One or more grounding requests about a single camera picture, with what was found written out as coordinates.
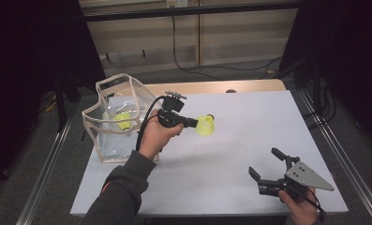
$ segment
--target sleeve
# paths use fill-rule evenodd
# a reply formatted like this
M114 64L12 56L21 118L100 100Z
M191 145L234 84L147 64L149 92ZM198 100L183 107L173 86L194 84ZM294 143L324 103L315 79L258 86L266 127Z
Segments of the sleeve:
M315 220L315 222L313 223L313 224L311 224L311 225L321 225L322 223L317 219L317 220Z
M82 224L133 224L141 206L141 194L156 164L133 151L124 166L107 177L103 189L86 213Z

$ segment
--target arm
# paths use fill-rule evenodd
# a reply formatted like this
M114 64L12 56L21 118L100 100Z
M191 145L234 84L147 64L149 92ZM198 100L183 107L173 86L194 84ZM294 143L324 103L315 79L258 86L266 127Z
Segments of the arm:
M306 193L306 197L312 202L317 200L314 197L315 189L310 187L311 191ZM279 198L290 209L290 216L295 225L319 225L317 220L317 208L306 201L295 202L287 192L280 190Z
M82 224L133 224L141 206L141 194L148 188L147 178L156 164L152 161L183 125L162 127L152 112L144 131L141 149L133 151L124 166L107 177L103 189L85 215Z

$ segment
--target transparent bin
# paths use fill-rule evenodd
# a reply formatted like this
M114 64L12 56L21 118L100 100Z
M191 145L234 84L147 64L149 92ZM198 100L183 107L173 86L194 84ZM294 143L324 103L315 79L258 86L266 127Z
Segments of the transparent bin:
M82 112L83 124L102 163L125 162L136 148L142 120L156 97L125 73L97 82L96 90L98 103Z

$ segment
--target white table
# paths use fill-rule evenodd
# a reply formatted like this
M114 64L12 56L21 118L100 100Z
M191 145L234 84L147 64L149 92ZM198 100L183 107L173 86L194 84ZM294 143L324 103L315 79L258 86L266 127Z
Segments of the white table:
M186 128L160 154L142 194L142 217L267 216L288 213L276 197L261 196L249 176L252 166L262 179L283 177L286 165L271 154L276 147L300 157L335 186L317 190L328 213L347 212L335 181L315 145L289 91L187 95L181 115L211 113L216 130L199 136ZM71 209L83 216L98 196L106 176L118 164L101 164L92 152Z

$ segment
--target metal frame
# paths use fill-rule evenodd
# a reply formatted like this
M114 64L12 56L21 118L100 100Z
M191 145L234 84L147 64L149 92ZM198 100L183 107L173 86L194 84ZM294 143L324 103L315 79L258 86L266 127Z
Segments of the metal frame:
M320 1L288 1L288 2L271 2L271 3L253 3L242 5L224 5L211 7L178 7L178 8L160 8L139 11L125 12L108 12L108 13L91 13L82 17L61 17L61 18L44 18L38 19L38 22L46 21L66 21L66 22L103 22L103 21L120 21L128 19L143 19L155 17L172 17L172 16L189 16L202 14L217 14L245 11L264 11L264 10L279 10L293 9L301 6L311 6L321 4L331 4L336 0L320 0Z
M312 97L306 91L304 92L299 91L299 94L301 95L302 100L305 103L308 110L311 113L313 113L314 102L313 102ZM314 114L314 120L316 123L323 124L323 125L319 125L320 132L322 133L326 142L329 144L330 148L335 154L335 157L337 158L337 161L343 168L344 172L346 173L346 176L349 178L350 182L352 183L355 190L357 191L360 199L364 203L367 211L372 217L372 190L370 189L370 187L367 185L363 177L358 173L357 169L352 164L349 156L347 155L344 148L341 146L340 142L335 137L329 125L324 123L325 120L316 114Z
M69 128L71 127L72 121L76 115L78 109L78 103L74 103L70 109L70 115L67 119L66 124L61 129L61 131L57 134L56 140L51 148L51 151L48 155L48 158L43 165L42 171L39 174L39 177L34 185L34 188L31 194L28 196L27 202L22 209L22 212L16 222L17 225L23 224L31 224L35 213L37 211L37 207L39 206L40 200L42 199L42 195L45 192L45 188L48 184L49 178L52 174L52 170L54 164L56 163L57 157L60 154L60 150L63 147L63 144L66 140Z

